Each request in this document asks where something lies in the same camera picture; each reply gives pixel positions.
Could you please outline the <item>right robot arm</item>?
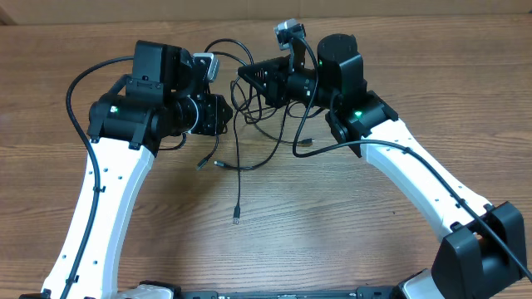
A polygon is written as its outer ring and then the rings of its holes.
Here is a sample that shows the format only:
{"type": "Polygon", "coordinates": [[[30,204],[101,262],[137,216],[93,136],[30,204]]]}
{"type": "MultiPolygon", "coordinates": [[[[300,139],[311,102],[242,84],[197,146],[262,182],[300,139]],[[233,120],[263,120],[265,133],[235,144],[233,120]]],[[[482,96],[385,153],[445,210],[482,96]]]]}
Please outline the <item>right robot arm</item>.
{"type": "Polygon", "coordinates": [[[530,277],[519,210],[467,188],[416,141],[368,89],[354,36],[332,34],[316,49],[293,33],[281,33],[278,42],[287,56],[242,66],[239,75],[269,105],[294,100],[325,109],[336,147],[384,173],[437,236],[432,267],[387,288],[390,298],[489,298],[530,277]]]}

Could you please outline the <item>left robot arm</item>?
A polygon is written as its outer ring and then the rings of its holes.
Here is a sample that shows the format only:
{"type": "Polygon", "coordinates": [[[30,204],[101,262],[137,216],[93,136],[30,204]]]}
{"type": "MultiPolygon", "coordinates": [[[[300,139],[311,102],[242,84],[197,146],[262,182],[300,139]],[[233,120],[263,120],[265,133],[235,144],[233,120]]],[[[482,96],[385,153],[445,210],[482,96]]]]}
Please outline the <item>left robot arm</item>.
{"type": "Polygon", "coordinates": [[[87,160],[62,250],[40,298],[114,298],[121,251],[135,200],[169,136],[218,137],[232,117],[210,93],[219,70],[211,52],[190,53],[139,41],[130,73],[91,105],[78,134],[87,160]]]}

